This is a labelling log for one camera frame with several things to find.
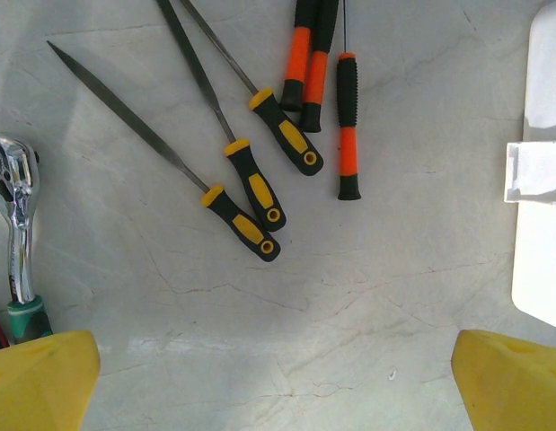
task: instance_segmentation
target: yellow plastic object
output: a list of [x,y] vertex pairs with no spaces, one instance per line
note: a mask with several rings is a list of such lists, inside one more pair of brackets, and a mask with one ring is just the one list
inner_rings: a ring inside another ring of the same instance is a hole
[[475,431],[556,431],[555,348],[464,330],[452,368]]
[[88,331],[0,350],[0,430],[80,429],[99,372]]

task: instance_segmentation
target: precision screwdriver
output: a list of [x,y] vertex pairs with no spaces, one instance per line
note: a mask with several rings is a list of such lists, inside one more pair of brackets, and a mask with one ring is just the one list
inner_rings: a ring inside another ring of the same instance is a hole
[[304,107],[299,127],[307,133],[322,131],[323,91],[328,70],[328,56],[338,20],[340,0],[321,0],[313,32],[313,54],[304,92]]
[[250,110],[254,111],[266,123],[282,150],[297,169],[307,176],[315,175],[323,167],[323,159],[306,135],[287,117],[279,107],[278,101],[271,88],[259,91],[245,74],[240,65],[225,48],[222,41],[207,25],[190,0],[180,0],[190,16],[196,21],[201,30],[206,33],[214,46],[222,53],[232,69],[240,77],[245,86],[253,94],[250,100]]
[[318,4],[318,0],[297,0],[296,3],[294,38],[287,63],[284,91],[279,102],[279,106],[289,112],[302,110],[305,74],[312,48],[312,29]]
[[230,145],[225,148],[225,156],[232,162],[242,180],[245,193],[252,204],[253,211],[262,226],[268,231],[275,232],[286,224],[286,216],[278,202],[278,198],[261,173],[255,162],[248,139],[237,140],[234,132],[225,118],[220,107],[214,88],[207,78],[204,67],[200,64],[198,55],[191,45],[188,35],[181,26],[180,20],[173,10],[170,0],[156,0],[168,27],[178,44],[182,55],[186,58],[190,71],[204,95],[207,104],[215,112]]
[[124,121],[148,145],[176,169],[186,175],[202,192],[201,203],[211,209],[232,229],[240,241],[260,259],[271,262],[281,248],[271,235],[244,213],[225,193],[224,187],[208,187],[138,115],[121,101],[102,81],[52,42],[48,44],[70,71],[92,91],[112,112]]
[[341,127],[339,200],[360,200],[357,181],[357,59],[348,52],[348,11],[343,0],[343,54],[338,60],[338,116]]

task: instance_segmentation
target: yellow and black handle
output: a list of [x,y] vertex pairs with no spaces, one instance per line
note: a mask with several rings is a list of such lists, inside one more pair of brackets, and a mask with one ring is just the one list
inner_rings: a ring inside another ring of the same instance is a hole
[[275,232],[284,227],[286,215],[274,190],[253,158],[250,141],[247,139],[235,141],[225,148],[224,154],[240,175],[245,194],[261,225],[268,232]]
[[304,92],[304,107],[299,120],[300,128],[307,133],[322,131],[323,92],[328,71],[328,56],[333,42],[335,23],[338,20],[340,0],[322,0],[313,30],[313,54]]
[[305,74],[312,48],[312,29],[317,15],[319,0],[297,0],[294,38],[287,63],[286,81],[279,105],[283,110],[302,110]]
[[223,186],[212,187],[202,197],[202,205],[224,220],[240,241],[263,261],[271,262],[281,252],[278,242],[227,196]]
[[323,167],[323,158],[306,135],[279,107],[270,88],[261,90],[250,101],[253,110],[266,123],[284,153],[297,169],[307,176],[315,175]]
[[339,200],[360,200],[357,181],[357,61],[344,52],[338,62],[338,116],[341,127]]

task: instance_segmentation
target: marble surface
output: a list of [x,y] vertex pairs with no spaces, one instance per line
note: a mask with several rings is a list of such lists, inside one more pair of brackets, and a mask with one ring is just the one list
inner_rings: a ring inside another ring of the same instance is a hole
[[[282,254],[266,265],[46,45],[85,63],[246,207],[155,2],[0,0],[0,131],[26,136],[41,158],[35,287],[55,331],[89,329],[101,352],[84,430],[470,430],[449,364],[459,330],[556,347],[556,329],[511,303],[516,207],[502,201],[542,4],[350,2],[358,203],[336,199],[333,75],[313,138],[326,166],[307,179],[176,4],[287,211]],[[294,1],[196,6],[252,80],[280,92]],[[4,322],[6,236],[0,217]]]

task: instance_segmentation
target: gray surface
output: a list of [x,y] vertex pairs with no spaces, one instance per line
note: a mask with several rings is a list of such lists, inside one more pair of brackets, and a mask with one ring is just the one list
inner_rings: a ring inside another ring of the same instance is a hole
[[[279,90],[293,1],[196,2],[252,80]],[[326,167],[306,179],[187,25],[287,211],[272,265],[46,45],[84,62],[245,207],[223,132],[156,4],[31,3],[0,0],[0,131],[40,152],[34,272],[53,328],[87,328],[99,343],[84,430],[464,431],[449,364],[460,329],[556,346],[556,329],[511,303],[516,208],[502,202],[541,1],[353,0],[364,199],[349,204],[335,198],[333,81],[314,138]],[[0,304],[6,236],[0,217]]]

